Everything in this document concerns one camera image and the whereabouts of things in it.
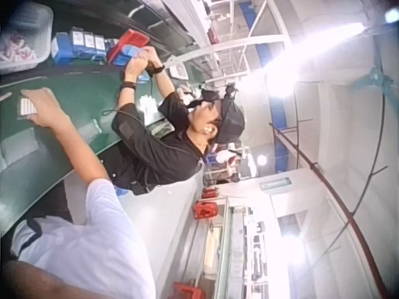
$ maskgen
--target label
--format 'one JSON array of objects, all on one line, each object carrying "label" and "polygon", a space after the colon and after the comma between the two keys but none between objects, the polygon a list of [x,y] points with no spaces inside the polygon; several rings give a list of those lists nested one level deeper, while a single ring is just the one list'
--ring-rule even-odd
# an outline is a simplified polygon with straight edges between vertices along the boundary
[{"label": "label", "polygon": [[58,42],[57,42],[57,39],[54,38],[52,40],[52,42],[51,42],[51,56],[52,56],[52,58],[54,58],[57,55],[58,50],[59,50]]},{"label": "label", "polygon": [[95,48],[98,49],[98,50],[105,51],[104,38],[102,38],[100,36],[95,36],[94,40],[95,40]]},{"label": "label", "polygon": [[85,46],[95,48],[93,34],[85,34]]},{"label": "label", "polygon": [[74,45],[85,45],[85,42],[83,40],[83,32],[73,31],[72,42],[74,43]]}]

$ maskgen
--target person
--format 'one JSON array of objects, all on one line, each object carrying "label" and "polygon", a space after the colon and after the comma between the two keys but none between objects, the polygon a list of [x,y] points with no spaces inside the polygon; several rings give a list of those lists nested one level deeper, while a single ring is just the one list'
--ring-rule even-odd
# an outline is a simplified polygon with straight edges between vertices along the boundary
[{"label": "person", "polygon": [[[123,210],[104,166],[51,90],[23,90],[22,94],[37,111],[29,119],[52,130],[75,171],[88,185],[87,225],[73,225],[60,217],[47,216],[24,220],[16,227],[11,252],[18,262],[32,265],[30,270],[25,267],[30,273],[36,267],[55,275],[64,285],[75,287],[57,287],[57,296],[35,298],[71,298],[58,294],[73,293],[76,289],[112,298],[155,298],[145,244]],[[36,292],[40,285],[28,287]]]},{"label": "person", "polygon": [[[118,112],[112,129],[122,141],[99,155],[110,179],[118,188],[140,195],[157,185],[184,181],[199,169],[209,145],[235,141],[244,130],[244,115],[231,97],[223,99],[203,90],[202,100],[191,112],[180,101],[153,47],[144,47],[125,69]],[[144,127],[135,106],[137,77],[153,67],[156,85],[164,98],[158,110],[175,130],[162,139]]]}]

